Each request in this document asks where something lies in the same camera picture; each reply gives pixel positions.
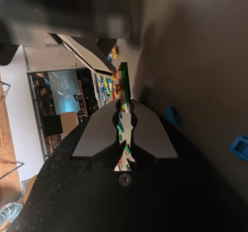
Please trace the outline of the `blue frame toy brick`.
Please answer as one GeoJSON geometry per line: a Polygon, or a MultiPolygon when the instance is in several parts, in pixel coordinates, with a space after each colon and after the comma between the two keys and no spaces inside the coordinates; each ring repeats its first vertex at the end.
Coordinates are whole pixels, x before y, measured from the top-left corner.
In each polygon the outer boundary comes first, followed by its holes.
{"type": "Polygon", "coordinates": [[[230,145],[229,151],[248,162],[248,136],[237,136],[230,145]]]}

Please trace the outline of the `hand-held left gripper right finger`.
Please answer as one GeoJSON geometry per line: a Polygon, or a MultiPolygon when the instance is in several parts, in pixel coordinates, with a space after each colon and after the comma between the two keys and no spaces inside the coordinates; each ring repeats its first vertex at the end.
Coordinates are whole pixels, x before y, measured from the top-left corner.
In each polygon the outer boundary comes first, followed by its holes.
{"type": "Polygon", "coordinates": [[[140,151],[153,156],[155,159],[178,158],[167,132],[155,112],[132,99],[130,113],[133,127],[131,152],[134,157],[140,151]]]}

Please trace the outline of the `green toy brick assembly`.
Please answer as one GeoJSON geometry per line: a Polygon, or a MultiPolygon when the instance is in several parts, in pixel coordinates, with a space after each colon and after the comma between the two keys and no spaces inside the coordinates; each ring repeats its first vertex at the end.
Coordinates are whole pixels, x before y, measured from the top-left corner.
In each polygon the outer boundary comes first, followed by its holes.
{"type": "Polygon", "coordinates": [[[129,113],[131,90],[127,62],[121,62],[117,70],[117,83],[113,84],[112,98],[121,102],[122,112],[129,113]]]}

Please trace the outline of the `large wooden chair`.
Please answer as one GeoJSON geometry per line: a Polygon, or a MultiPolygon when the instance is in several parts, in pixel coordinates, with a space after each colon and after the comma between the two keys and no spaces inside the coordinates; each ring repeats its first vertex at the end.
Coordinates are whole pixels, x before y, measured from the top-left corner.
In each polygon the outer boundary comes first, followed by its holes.
{"type": "Polygon", "coordinates": [[[23,205],[25,205],[29,195],[30,195],[30,192],[32,190],[32,187],[36,181],[36,178],[37,178],[38,174],[36,174],[35,176],[33,176],[27,183],[27,186],[26,186],[26,189],[25,189],[25,193],[24,193],[24,196],[23,196],[23,205]]]}

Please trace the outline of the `pile of colourful toy bricks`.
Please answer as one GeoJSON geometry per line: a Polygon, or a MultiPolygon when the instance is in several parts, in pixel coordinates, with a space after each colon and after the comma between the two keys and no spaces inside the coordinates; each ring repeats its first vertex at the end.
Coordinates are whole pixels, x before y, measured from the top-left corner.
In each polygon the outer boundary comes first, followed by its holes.
{"type": "Polygon", "coordinates": [[[97,75],[97,78],[101,93],[101,100],[103,101],[104,105],[118,98],[118,94],[114,93],[112,78],[106,76],[102,77],[101,75],[97,75]]]}

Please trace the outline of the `tan chair back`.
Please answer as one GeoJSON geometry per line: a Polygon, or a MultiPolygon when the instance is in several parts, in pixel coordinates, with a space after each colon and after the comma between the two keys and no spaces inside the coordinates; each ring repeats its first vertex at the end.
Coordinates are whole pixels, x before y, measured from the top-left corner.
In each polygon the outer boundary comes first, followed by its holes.
{"type": "Polygon", "coordinates": [[[61,125],[63,129],[63,134],[68,135],[71,131],[74,130],[79,125],[77,113],[72,112],[64,112],[60,114],[61,125]]]}

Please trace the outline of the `grey desk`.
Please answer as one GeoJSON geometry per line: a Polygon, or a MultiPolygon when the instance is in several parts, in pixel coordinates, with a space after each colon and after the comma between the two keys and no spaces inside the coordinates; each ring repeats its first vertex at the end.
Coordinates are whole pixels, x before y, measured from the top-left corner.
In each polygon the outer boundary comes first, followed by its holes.
{"type": "Polygon", "coordinates": [[[247,162],[228,150],[247,135],[247,0],[130,0],[130,36],[118,39],[128,62],[132,98],[160,117],[180,161],[204,183],[193,198],[204,219],[190,231],[247,231],[247,162]],[[181,125],[164,111],[174,106],[181,125]]]}

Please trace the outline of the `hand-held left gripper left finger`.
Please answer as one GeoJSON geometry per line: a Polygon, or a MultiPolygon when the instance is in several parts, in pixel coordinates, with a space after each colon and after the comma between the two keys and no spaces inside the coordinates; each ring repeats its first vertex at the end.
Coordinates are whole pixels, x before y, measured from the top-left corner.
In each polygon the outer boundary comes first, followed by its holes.
{"type": "Polygon", "coordinates": [[[91,115],[73,152],[74,159],[90,159],[119,147],[119,99],[114,99],[91,115]]]}

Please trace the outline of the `blue sloped toy brick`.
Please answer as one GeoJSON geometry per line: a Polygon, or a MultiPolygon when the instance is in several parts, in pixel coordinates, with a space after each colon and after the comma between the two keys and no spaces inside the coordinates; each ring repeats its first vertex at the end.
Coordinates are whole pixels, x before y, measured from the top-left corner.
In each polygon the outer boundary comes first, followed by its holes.
{"type": "Polygon", "coordinates": [[[181,125],[180,117],[174,106],[169,106],[164,111],[165,118],[174,125],[181,125]]]}

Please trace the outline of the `black panel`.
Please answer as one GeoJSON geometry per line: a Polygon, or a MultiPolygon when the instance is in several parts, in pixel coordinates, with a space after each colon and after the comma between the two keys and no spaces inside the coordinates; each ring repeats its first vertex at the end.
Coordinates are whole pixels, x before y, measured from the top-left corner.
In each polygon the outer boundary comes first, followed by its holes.
{"type": "Polygon", "coordinates": [[[42,122],[45,137],[63,133],[60,115],[43,116],[42,122]]]}

